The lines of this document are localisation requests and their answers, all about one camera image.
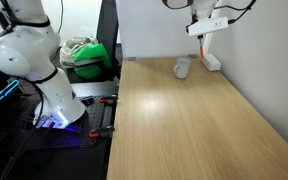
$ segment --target white device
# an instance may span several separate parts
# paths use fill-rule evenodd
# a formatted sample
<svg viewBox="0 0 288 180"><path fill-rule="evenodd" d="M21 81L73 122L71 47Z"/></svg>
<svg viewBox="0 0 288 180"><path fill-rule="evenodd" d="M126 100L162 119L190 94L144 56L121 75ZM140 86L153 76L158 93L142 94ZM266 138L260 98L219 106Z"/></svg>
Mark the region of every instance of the white device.
<svg viewBox="0 0 288 180"><path fill-rule="evenodd" d="M17 22L13 32L0 38L0 71L35 82L43 92L44 107L38 127L52 124L52 128L64 129L84 114L85 106L75 96L64 71L51 63L60 37L51 27L41 0L4 0L3 3L0 1L0 12L10 22L14 19Z"/></svg>
<svg viewBox="0 0 288 180"><path fill-rule="evenodd" d="M219 71L221 69L221 63L213 54L206 54L202 62L209 71Z"/></svg>
<svg viewBox="0 0 288 180"><path fill-rule="evenodd" d="M228 28L227 17L202 19L188 27L189 36L198 36Z"/></svg>

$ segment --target black cable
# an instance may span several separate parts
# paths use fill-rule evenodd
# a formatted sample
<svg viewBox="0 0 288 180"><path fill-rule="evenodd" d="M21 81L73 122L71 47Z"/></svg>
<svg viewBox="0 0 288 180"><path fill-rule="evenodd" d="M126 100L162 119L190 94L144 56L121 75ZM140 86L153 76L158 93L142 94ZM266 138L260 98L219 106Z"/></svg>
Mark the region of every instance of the black cable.
<svg viewBox="0 0 288 180"><path fill-rule="evenodd" d="M29 96L34 96L35 94L37 94L37 92L35 92L33 94L11 94L11 96L26 96L26 97L29 97Z"/></svg>
<svg viewBox="0 0 288 180"><path fill-rule="evenodd" d="M1 4L3 5L2 10L8 15L8 20L10 21L10 25L14 27L16 24L15 22L18 21L16 16L13 14L11 7L9 6L7 0L0 0Z"/></svg>
<svg viewBox="0 0 288 180"><path fill-rule="evenodd" d="M51 59L51 62L53 62L55 60L55 58L57 57L58 53L60 52L61 48L59 47L57 50L56 50L56 54L55 56Z"/></svg>
<svg viewBox="0 0 288 180"><path fill-rule="evenodd" d="M234 10L236 10L236 11L244 11L244 10L247 9L247 7L246 7L246 8L236 8L236 7L228 6L228 5L217 6L217 7L215 7L214 9L222 9L222 8L230 8L230 9L234 9Z"/></svg>
<svg viewBox="0 0 288 180"><path fill-rule="evenodd" d="M60 27L59 27L59 29L58 29L58 31L57 31L58 34L61 32L62 25L63 25L63 14L64 14L63 0L61 0L61 8L62 8L62 12L61 12L61 24L60 24Z"/></svg>
<svg viewBox="0 0 288 180"><path fill-rule="evenodd" d="M251 3L246 8L244 8L244 12L238 18L228 20L228 24L233 24L236 21L238 21L241 17L243 17L247 11L251 10L251 8L255 4L255 2L256 2L256 0L252 0Z"/></svg>
<svg viewBox="0 0 288 180"><path fill-rule="evenodd" d="M35 84L32 84L32 85L36 88L36 91L38 92L38 94L40 95L40 98L41 98L41 109L40 109L38 118L36 120L35 126L32 127L32 129L30 130L29 134L27 135L27 137L25 138L25 140L23 141L21 146L17 149L17 151L14 153L14 155L10 158L9 162L5 166L5 168L2 172L2 175L0 177L0 180L4 180L7 177L7 175L11 171L12 167L14 166L16 160L25 152L25 150L27 148L27 143L32 138L33 134L36 131L36 127L38 126L38 124L42 118L42 113L43 113L43 108L44 108L43 92Z"/></svg>
<svg viewBox="0 0 288 180"><path fill-rule="evenodd" d="M84 96L84 97L80 97L79 100L88 100L93 98L93 96Z"/></svg>

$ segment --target red clamp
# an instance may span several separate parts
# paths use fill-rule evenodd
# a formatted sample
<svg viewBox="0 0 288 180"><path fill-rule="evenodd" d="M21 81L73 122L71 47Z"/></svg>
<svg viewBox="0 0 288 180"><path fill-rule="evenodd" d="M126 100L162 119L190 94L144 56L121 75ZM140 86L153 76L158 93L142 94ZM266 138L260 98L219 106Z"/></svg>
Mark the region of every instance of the red clamp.
<svg viewBox="0 0 288 180"><path fill-rule="evenodd" d="M118 97L117 95L111 95L98 98L98 102L100 103L108 103L109 100L116 102L118 100Z"/></svg>
<svg viewBox="0 0 288 180"><path fill-rule="evenodd" d="M98 129L92 129L89 132L89 136L90 138L97 138L99 136L101 136L102 133L110 133L115 131L115 128L113 126L106 126L106 127L102 127L102 128L98 128Z"/></svg>

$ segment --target green cloth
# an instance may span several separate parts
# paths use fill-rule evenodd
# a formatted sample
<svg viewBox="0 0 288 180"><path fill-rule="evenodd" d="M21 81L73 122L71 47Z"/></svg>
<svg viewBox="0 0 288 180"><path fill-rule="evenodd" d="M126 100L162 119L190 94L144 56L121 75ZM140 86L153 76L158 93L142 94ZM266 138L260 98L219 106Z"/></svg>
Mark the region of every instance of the green cloth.
<svg viewBox="0 0 288 180"><path fill-rule="evenodd" d="M75 54L74 54L74 61L79 62L86 59L92 59L96 57L104 56L104 65L106 68L112 67L110 57L102 43L100 44L92 44L89 43L88 45L80 48ZM96 65L90 65L85 67L78 67L74 68L75 73L81 77L84 77L86 79L95 78L102 74L101 69Z"/></svg>

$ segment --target robot end effector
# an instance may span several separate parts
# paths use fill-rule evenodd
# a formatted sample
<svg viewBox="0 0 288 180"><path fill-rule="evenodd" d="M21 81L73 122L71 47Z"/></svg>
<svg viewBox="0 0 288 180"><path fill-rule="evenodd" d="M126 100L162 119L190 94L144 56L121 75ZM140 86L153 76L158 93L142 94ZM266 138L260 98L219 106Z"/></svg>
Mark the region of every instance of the robot end effector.
<svg viewBox="0 0 288 180"><path fill-rule="evenodd" d="M170 9L181 9L191 6L192 22L186 26L186 31L189 36L199 36L199 39L207 33L219 31L228 27L240 19L251 7L255 4L256 0L252 0L246 8L234 8L232 6L219 6L216 7L218 0L187 0L187 5L179 8L172 8L168 5L169 0L162 0L165 6ZM211 18L211 14L215 9L231 8L237 11L244 11L237 19L228 20L227 17Z"/></svg>

